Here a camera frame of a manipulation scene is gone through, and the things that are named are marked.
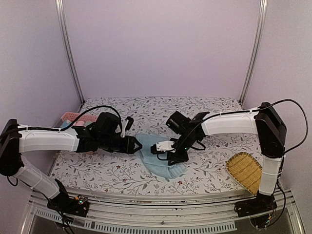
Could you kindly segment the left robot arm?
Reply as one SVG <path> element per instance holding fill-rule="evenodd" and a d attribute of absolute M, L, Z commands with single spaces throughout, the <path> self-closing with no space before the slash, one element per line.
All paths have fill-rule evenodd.
<path fill-rule="evenodd" d="M 132 155 L 142 149 L 134 136 L 125 134 L 132 123 L 132 118 L 128 117 L 123 126 L 118 116 L 107 112 L 87 126 L 69 124 L 64 128 L 29 127 L 11 119 L 0 136 L 0 173 L 23 181 L 67 212 L 73 204 L 62 184 L 32 165 L 23 154 L 43 151 L 89 153 L 102 149 Z"/>

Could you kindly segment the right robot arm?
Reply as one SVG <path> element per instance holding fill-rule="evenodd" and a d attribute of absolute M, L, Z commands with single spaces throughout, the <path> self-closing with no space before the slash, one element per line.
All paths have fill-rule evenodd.
<path fill-rule="evenodd" d="M 191 161 L 192 175 L 169 188 L 170 192 L 230 190 L 240 184 L 253 195 L 255 212 L 271 204 L 284 155 L 286 126 L 272 106 L 263 103 L 245 111 L 200 112 L 193 118 L 175 112 L 167 121 L 178 139 L 158 142 L 169 165 Z"/>

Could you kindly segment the rolled pink towel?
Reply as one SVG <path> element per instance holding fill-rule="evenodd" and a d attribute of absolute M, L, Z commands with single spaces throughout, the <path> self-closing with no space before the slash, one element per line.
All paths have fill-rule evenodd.
<path fill-rule="evenodd" d="M 75 126 L 85 126 L 85 122 L 84 121 L 77 121 L 76 123 L 75 123 Z"/>

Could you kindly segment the woven bamboo tray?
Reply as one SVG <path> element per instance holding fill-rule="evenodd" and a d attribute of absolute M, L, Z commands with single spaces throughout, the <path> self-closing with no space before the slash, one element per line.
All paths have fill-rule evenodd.
<path fill-rule="evenodd" d="M 247 152 L 240 152 L 226 162 L 226 169 L 231 177 L 256 196 L 259 190 L 262 166 Z"/>

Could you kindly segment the pink plastic basket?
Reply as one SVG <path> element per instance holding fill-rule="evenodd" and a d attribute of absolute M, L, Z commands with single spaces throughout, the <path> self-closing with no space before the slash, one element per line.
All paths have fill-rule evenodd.
<path fill-rule="evenodd" d="M 95 123 L 98 117 L 88 114 L 79 116 L 79 113 L 66 112 L 61 117 L 62 123 L 67 121 L 70 124 L 65 127 L 65 131 L 59 133 L 62 136 L 61 139 L 57 140 L 59 149 L 76 153 L 94 152 L 97 150 L 98 144 L 95 138 L 91 136 L 91 129 L 87 127 Z M 77 121 L 84 121 L 85 126 L 75 126 Z"/>

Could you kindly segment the rolled blue patterned towel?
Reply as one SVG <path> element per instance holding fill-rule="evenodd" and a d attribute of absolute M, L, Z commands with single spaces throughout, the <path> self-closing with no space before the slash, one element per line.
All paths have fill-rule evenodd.
<path fill-rule="evenodd" d="M 69 122 L 64 121 L 64 122 L 61 124 L 60 128 L 65 128 L 65 127 L 67 127 L 69 124 L 70 124 Z"/>

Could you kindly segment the aluminium front frame rail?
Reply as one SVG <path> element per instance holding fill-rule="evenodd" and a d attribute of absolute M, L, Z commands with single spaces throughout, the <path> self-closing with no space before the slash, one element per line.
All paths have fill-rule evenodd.
<path fill-rule="evenodd" d="M 70 216 L 67 232 L 101 234 L 305 234 L 294 196 L 276 189 L 271 225 L 259 228 L 265 213 L 240 217 L 237 202 L 252 199 L 243 190 L 201 195 L 124 195 L 68 188 L 89 202 L 86 217 Z"/>

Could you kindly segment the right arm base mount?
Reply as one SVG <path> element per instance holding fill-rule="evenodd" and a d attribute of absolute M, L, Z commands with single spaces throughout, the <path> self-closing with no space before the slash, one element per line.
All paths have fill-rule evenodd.
<path fill-rule="evenodd" d="M 277 208 L 275 197 L 259 194 L 256 198 L 236 202 L 234 211 L 238 217 L 256 215 L 263 212 L 273 211 Z"/>

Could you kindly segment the right aluminium post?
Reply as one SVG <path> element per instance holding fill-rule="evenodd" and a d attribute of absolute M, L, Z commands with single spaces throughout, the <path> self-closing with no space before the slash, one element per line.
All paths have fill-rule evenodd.
<path fill-rule="evenodd" d="M 266 19 L 266 12 L 267 12 L 268 1 L 261 0 L 259 2 L 259 11 L 258 11 L 258 18 L 255 30 L 255 37 L 253 40 L 252 52 L 249 60 L 249 65 L 247 68 L 246 76 L 243 82 L 242 90 L 239 96 L 239 103 L 243 107 L 244 103 L 247 99 L 248 90 L 252 81 L 254 68 L 257 61 L 257 56 L 261 44 L 261 39 L 263 35 L 265 19 Z"/>

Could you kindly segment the aluminium post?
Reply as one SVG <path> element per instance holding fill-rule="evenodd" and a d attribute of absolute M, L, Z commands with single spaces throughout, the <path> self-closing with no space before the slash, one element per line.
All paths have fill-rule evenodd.
<path fill-rule="evenodd" d="M 258 18 L 255 30 L 255 37 L 253 40 L 252 52 L 249 60 L 249 65 L 247 68 L 246 76 L 243 82 L 242 90 L 239 96 L 239 103 L 243 107 L 244 103 L 247 99 L 248 90 L 252 81 L 254 68 L 257 61 L 257 56 L 261 44 L 261 39 L 263 35 L 265 19 L 266 19 L 266 12 L 267 12 L 268 1 L 261 0 L 259 2 L 259 11 L 258 11 Z"/>
<path fill-rule="evenodd" d="M 74 88 L 76 90 L 79 102 L 83 104 L 85 102 L 85 98 L 84 98 L 82 87 L 78 78 L 74 56 L 73 56 L 72 49 L 71 49 L 71 44 L 70 44 L 70 39 L 69 39 L 69 34 L 68 34 L 68 29 L 67 29 L 67 24 L 66 24 L 64 4 L 62 0 L 56 0 L 55 4 L 56 4 L 56 11 L 57 11 L 57 16 L 58 16 L 58 21 L 59 21 L 60 32 L 61 32 L 61 36 L 62 36 L 62 40 L 64 44 L 64 50 L 65 50 L 65 54 L 67 57 Z"/>

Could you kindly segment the left aluminium post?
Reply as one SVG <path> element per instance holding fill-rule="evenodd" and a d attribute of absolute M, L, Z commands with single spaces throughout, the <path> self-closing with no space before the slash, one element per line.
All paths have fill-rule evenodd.
<path fill-rule="evenodd" d="M 65 54 L 67 57 L 74 88 L 76 90 L 79 102 L 83 104 L 85 102 L 85 98 L 84 98 L 82 87 L 78 78 L 74 56 L 73 56 L 72 49 L 71 49 L 71 44 L 70 44 L 70 39 L 69 39 L 69 34 L 68 34 L 68 29 L 67 29 L 67 24 L 66 24 L 64 4 L 62 0 L 56 0 L 55 4 L 56 4 L 56 11 L 57 11 L 57 16 L 58 16 L 58 21 L 59 21 L 60 32 L 61 32 L 61 36 L 62 36 L 62 40 L 64 44 L 64 50 L 65 50 Z"/>

